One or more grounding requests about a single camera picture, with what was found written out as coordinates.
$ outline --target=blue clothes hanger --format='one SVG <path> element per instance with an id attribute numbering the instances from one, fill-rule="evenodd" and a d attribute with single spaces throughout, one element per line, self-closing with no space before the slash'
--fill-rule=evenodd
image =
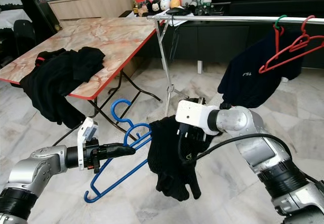
<path id="1" fill-rule="evenodd" d="M 149 129 L 148 133 L 144 134 L 143 136 L 140 136 L 139 133 L 136 133 L 136 136 L 138 137 L 138 139 L 136 141 L 134 141 L 133 143 L 131 143 L 129 146 L 130 147 L 134 147 L 135 150 L 137 151 L 138 149 L 140 149 L 141 147 L 145 146 L 148 142 L 151 141 L 152 137 L 150 137 L 151 135 L 151 128 L 148 124 L 146 123 L 138 123 L 138 124 L 133 124 L 132 121 L 130 119 L 121 119 L 119 118 L 116 114 L 115 114 L 115 107 L 117 106 L 117 104 L 119 103 L 126 103 L 128 105 L 131 105 L 132 103 L 126 99 L 119 99 L 116 100 L 115 102 L 113 102 L 113 104 L 110 107 L 110 112 L 111 115 L 114 117 L 115 120 L 117 120 L 118 122 L 126 122 L 130 125 L 130 128 L 126 131 L 125 137 L 124 137 L 124 146 L 127 146 L 127 139 L 129 134 L 131 133 L 131 131 L 133 131 L 135 128 L 138 127 L 147 127 Z M 108 189 L 106 189 L 103 192 L 99 192 L 98 189 L 95 187 L 95 182 L 98 179 L 98 177 L 100 176 L 100 174 L 104 171 L 104 169 L 106 168 L 106 166 L 113 160 L 113 158 L 108 159 L 99 169 L 99 172 L 94 176 L 94 178 L 92 179 L 91 183 L 90 183 L 90 187 L 91 189 L 95 192 L 95 194 L 97 195 L 95 198 L 93 199 L 89 199 L 88 198 L 88 194 L 89 191 L 85 192 L 84 195 L 84 199 L 87 203 L 94 203 L 97 200 L 99 200 L 101 197 L 103 197 L 105 194 L 107 194 L 109 191 L 113 190 L 116 186 L 118 186 L 120 183 L 122 183 L 125 179 L 127 179 L 129 176 L 131 176 L 133 173 L 135 173 L 138 169 L 140 169 L 143 165 L 145 165 L 147 163 L 147 159 L 145 159 L 143 162 L 141 162 L 139 165 L 137 165 L 135 168 L 133 168 L 130 172 L 128 172 L 126 175 L 124 175 L 122 178 L 120 178 L 119 180 L 117 180 L 114 184 L 112 184 Z"/>

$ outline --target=marble floor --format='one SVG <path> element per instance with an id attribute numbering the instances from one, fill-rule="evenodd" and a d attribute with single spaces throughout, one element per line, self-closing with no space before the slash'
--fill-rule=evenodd
<path id="1" fill-rule="evenodd" d="M 191 97 L 203 96 L 208 104 L 219 104 L 217 93 L 224 65 L 205 63 L 204 73 L 196 73 L 195 61 L 176 61 L 170 66 L 176 88 Z M 159 60 L 145 63 L 133 76 L 143 89 L 166 99 L 166 78 Z M 101 94 L 103 101 L 115 80 Z M 128 82 L 114 99 L 131 99 L 135 91 Z M 174 114 L 179 96 L 171 99 L 170 115 Z M 93 113 L 87 101 L 68 98 L 87 115 Z M 110 105 L 104 110 L 108 113 Z M 152 122 L 164 116 L 164 104 L 141 95 L 127 117 L 133 122 Z M 324 70 L 304 69 L 288 83 L 282 83 L 271 98 L 254 109 L 264 119 L 268 130 L 283 139 L 292 150 L 296 164 L 317 179 L 324 176 Z M 98 138 L 101 144 L 122 142 L 123 134 L 112 127 L 101 115 Z M 24 92 L 0 81 L 0 187 L 8 180 L 10 170 L 19 160 L 41 147 L 51 146 L 67 128 L 43 118 Z M 216 144 L 221 139 L 214 139 Z M 76 132 L 62 144 L 76 145 Z M 133 157 L 115 159 L 100 177 L 97 188 L 104 190 L 126 171 L 146 158 L 149 146 Z M 93 204 L 83 200 L 90 189 L 91 171 L 71 169 L 53 176 L 36 202 L 29 218 L 31 224 L 62 223 L 280 223 L 270 196 L 257 177 L 239 155 L 235 144 L 230 144 L 200 160 L 196 167 L 202 196 L 178 202 L 155 190 L 157 176 L 142 167 L 105 197 Z"/>

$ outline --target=red table edge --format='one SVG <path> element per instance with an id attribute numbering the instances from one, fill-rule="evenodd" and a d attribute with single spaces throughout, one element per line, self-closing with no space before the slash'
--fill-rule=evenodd
<path id="1" fill-rule="evenodd" d="M 105 89 L 105 87 L 117 76 L 117 74 L 127 65 L 127 63 L 129 63 L 129 61 L 134 57 L 134 55 L 145 45 L 145 43 L 155 34 L 156 30 L 154 29 L 151 34 L 149 34 L 146 39 L 143 40 L 143 42 L 136 48 L 136 50 L 134 50 L 134 52 L 125 60 L 125 62 L 119 66 L 119 68 L 112 74 L 112 76 L 104 83 L 102 84 L 102 86 L 96 91 L 95 94 L 93 94 L 90 97 L 83 97 L 83 96 L 78 96 L 75 94 L 69 94 L 69 96 L 74 97 L 74 98 L 78 98 L 78 99 L 85 99 L 85 100 L 93 100 L 95 99 L 102 90 Z M 17 81 L 11 81 L 8 79 L 2 79 L 0 78 L 1 81 L 6 81 L 6 82 L 10 82 L 13 84 L 17 84 L 19 85 L 19 82 Z"/>

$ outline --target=clothes drying rack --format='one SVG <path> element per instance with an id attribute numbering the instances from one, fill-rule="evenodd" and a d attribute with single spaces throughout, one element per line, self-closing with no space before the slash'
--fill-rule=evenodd
<path id="1" fill-rule="evenodd" d="M 148 20 L 154 20 L 155 22 L 155 29 L 157 34 L 158 45 L 161 51 L 161 60 L 163 69 L 166 72 L 167 80 L 168 80 L 168 88 L 167 88 L 167 101 L 166 101 L 166 112 L 165 116 L 168 115 L 169 111 L 169 104 L 171 93 L 177 93 L 184 97 L 188 97 L 187 95 L 183 94 L 182 92 L 178 91 L 175 88 L 175 85 L 172 84 L 168 63 L 166 60 L 166 51 L 164 45 L 162 43 L 164 35 L 168 29 L 169 22 L 173 20 L 182 20 L 182 21 L 214 21 L 214 22 L 247 22 L 247 23 L 274 23 L 276 22 L 279 17 L 254 17 L 254 16 L 197 16 L 197 17 L 187 17 L 187 16 L 171 16 L 171 15 L 154 15 L 148 16 Z M 280 19 L 280 23 L 303 23 L 306 18 L 299 18 L 299 17 L 284 17 Z M 160 21 L 167 21 L 164 29 L 160 30 Z M 312 18 L 307 21 L 308 24 L 324 24 L 323 18 Z"/>

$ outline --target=black clothing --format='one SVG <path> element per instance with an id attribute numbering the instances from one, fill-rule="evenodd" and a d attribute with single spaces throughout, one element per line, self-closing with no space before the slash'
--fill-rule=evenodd
<path id="1" fill-rule="evenodd" d="M 86 117 L 69 104 L 65 96 L 100 71 L 104 57 L 99 49 L 90 47 L 78 52 L 65 49 L 41 52 L 35 68 L 20 84 L 45 118 L 74 128 Z"/>
<path id="2" fill-rule="evenodd" d="M 291 45 L 301 32 L 286 30 L 279 39 L 279 51 Z M 285 52 L 269 66 L 283 62 L 303 53 L 303 49 Z M 294 79 L 301 73 L 302 58 L 295 59 L 273 70 L 260 74 L 262 65 L 275 55 L 275 32 L 272 30 L 264 39 L 246 49 L 235 57 L 218 86 L 224 103 L 247 108 L 257 108 L 263 104 L 276 90 L 282 77 Z"/>
<path id="3" fill-rule="evenodd" d="M 150 124 L 152 141 L 147 156 L 148 165 L 158 177 L 156 190 L 162 191 L 165 196 L 183 201 L 189 198 L 185 187 L 186 184 L 189 184 L 193 197 L 198 199 L 201 196 L 201 191 L 194 170 L 196 162 L 183 164 L 179 159 L 179 136 L 177 135 L 179 125 L 175 116 L 166 117 Z M 190 159 L 195 158 L 199 152 L 203 152 L 209 147 L 212 138 L 208 136 L 206 142 L 192 140 L 189 136 L 184 138 L 181 144 L 181 155 L 185 159 L 189 159 L 188 156 Z"/>

